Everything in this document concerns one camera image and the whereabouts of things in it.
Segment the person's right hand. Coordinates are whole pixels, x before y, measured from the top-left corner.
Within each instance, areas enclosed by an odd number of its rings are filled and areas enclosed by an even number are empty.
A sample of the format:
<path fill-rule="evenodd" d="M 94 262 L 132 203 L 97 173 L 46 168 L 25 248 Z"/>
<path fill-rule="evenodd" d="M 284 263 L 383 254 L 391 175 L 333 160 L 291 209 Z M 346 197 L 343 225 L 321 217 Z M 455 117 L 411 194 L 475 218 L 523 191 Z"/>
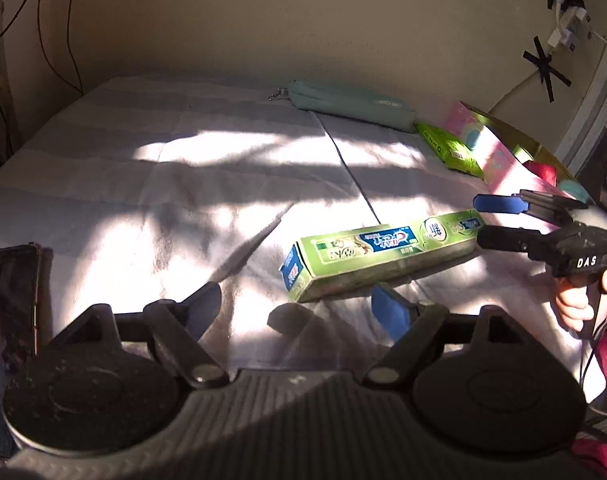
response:
<path fill-rule="evenodd" d="M 602 288 L 607 296 L 607 270 L 603 274 Z M 592 307 L 589 305 L 587 288 L 574 285 L 568 278 L 556 280 L 555 304 L 561 324 L 575 332 L 581 332 L 584 323 L 590 321 L 594 316 Z"/>

